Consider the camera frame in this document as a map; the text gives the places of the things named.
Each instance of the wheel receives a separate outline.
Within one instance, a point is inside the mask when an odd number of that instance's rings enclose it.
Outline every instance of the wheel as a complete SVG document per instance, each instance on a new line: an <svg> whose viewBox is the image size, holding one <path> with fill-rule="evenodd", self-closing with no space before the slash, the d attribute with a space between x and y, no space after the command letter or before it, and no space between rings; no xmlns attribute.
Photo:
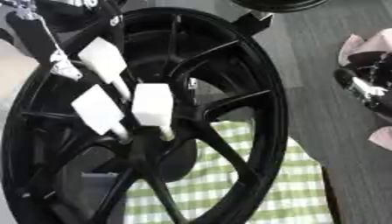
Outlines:
<svg viewBox="0 0 392 224"><path fill-rule="evenodd" d="M144 179L174 223L244 223L270 189L288 136L284 89L270 58L229 22L195 10L130 11L124 14L124 23L124 58L132 76L171 87L175 138L165 142L160 140L158 129L140 127L130 105L122 104L116 90L80 62L75 62L84 74L79 82L39 67L18 94L3 133L3 188L11 211L22 224L107 223L132 184ZM94 30L65 43L71 58L77 60L78 51L98 35ZM122 77L130 88L135 86L129 73ZM224 98L199 101L197 93L188 89L191 78L219 89ZM126 115L122 123L132 131L131 143L119 143L111 133L96 135L72 110L70 102L95 84L100 84ZM242 108L252 111L254 124L248 161L210 125ZM192 168L195 153L186 146L194 139L217 150L233 165L239 179L216 206L195 220L187 220L165 182L180 179ZM105 159L97 159L98 153ZM166 175L167 161L174 163L185 154L190 159L180 168L184 171L177 177ZM78 159L82 162L76 164L82 168L67 169ZM82 172L116 173L114 184L94 211L79 203L83 199L80 189L69 183L70 176L79 177Z"/></svg>

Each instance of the white block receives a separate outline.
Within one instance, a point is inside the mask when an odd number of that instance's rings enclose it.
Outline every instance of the white block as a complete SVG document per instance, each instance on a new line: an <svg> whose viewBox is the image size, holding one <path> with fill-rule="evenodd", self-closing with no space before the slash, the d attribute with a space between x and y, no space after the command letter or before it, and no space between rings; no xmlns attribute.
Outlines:
<svg viewBox="0 0 392 224"><path fill-rule="evenodd" d="M170 126L173 110L172 92L167 84L138 84L132 113L144 126Z"/></svg>
<svg viewBox="0 0 392 224"><path fill-rule="evenodd" d="M74 100L72 106L83 122L101 136L124 118L123 112L98 85Z"/></svg>
<svg viewBox="0 0 392 224"><path fill-rule="evenodd" d="M107 84L112 83L127 67L117 47L103 38L96 38L80 53L79 58Z"/></svg>

